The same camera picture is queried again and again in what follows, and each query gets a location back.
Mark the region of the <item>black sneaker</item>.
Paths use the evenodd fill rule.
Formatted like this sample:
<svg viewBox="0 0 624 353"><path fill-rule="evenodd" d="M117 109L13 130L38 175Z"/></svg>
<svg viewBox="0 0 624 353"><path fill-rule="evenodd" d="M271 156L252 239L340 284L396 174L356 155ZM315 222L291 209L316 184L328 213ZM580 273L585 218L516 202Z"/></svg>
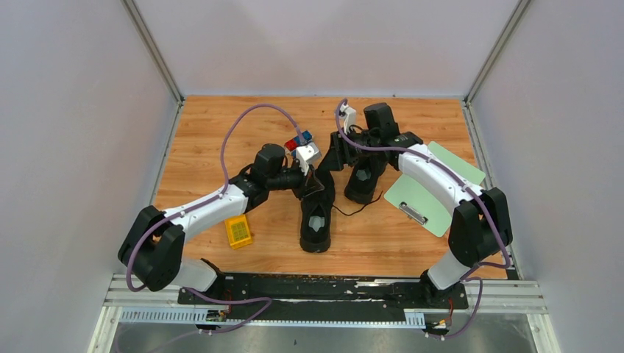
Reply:
<svg viewBox="0 0 624 353"><path fill-rule="evenodd" d="M377 182L386 170L388 162L380 157L365 157L353 167L344 189L347 199L357 204L372 201Z"/></svg>
<svg viewBox="0 0 624 353"><path fill-rule="evenodd" d="M335 182L329 171L317 171L315 176L324 189L301 201L302 223L299 244L303 251L326 252L330 248L331 212L335 201Z"/></svg>

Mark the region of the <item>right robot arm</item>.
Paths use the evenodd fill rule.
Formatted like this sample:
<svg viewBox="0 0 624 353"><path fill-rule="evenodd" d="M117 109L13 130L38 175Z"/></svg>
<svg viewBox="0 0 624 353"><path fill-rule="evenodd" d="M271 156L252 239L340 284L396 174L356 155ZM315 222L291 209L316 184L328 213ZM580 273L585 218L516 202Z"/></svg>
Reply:
<svg viewBox="0 0 624 353"><path fill-rule="evenodd" d="M428 192L452 217L448 229L449 249L421 280L422 301L438 307L447 301L450 289L467 279L477 268L501 253L501 268L511 264L508 246L513 241L508 203L499 188L482 188L440 160L422 139L401 132L387 103L369 105L364 110L367 128L358 132L356 111L342 99L334 112L336 132L319 166L319 173L353 168L344 195L352 202L373 200L379 178L387 166L401 172Z"/></svg>

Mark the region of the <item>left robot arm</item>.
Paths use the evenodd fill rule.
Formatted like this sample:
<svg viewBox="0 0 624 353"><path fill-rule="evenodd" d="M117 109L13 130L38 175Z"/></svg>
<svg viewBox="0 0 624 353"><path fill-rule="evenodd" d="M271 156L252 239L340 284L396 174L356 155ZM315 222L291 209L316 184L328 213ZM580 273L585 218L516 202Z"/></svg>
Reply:
<svg viewBox="0 0 624 353"><path fill-rule="evenodd" d="M184 258L183 248L201 232L255 209L273 190L292 190L296 196L320 190L313 175L314 164L322 156L316 144L299 146L294 153L288 165L286 149L267 143L253 163L218 190L167 210L153 205L143 208L118 250L127 276L137 277L153 292L178 285L193 288L208 304L220 302L226 286L217 267L207 260Z"/></svg>

